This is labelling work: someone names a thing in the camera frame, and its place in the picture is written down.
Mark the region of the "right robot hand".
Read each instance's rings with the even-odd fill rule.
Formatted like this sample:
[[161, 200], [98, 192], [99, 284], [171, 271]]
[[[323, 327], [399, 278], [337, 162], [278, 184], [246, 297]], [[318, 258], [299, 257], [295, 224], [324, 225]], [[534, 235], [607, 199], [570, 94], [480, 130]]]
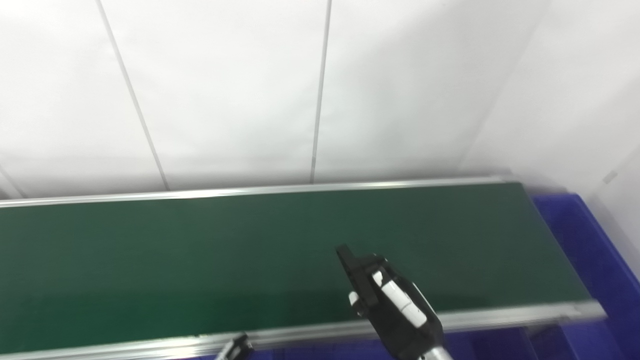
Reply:
[[434, 308], [415, 283], [376, 254], [355, 256], [347, 246], [336, 251], [352, 285], [354, 312], [370, 322], [396, 360], [450, 360], [444, 329]]

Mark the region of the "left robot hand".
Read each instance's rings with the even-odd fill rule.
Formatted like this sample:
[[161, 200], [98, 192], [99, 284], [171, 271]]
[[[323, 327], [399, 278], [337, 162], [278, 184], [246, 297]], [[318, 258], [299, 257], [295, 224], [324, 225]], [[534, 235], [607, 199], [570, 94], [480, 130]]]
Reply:
[[255, 349], [246, 332], [228, 341], [215, 356], [215, 360], [248, 360]]

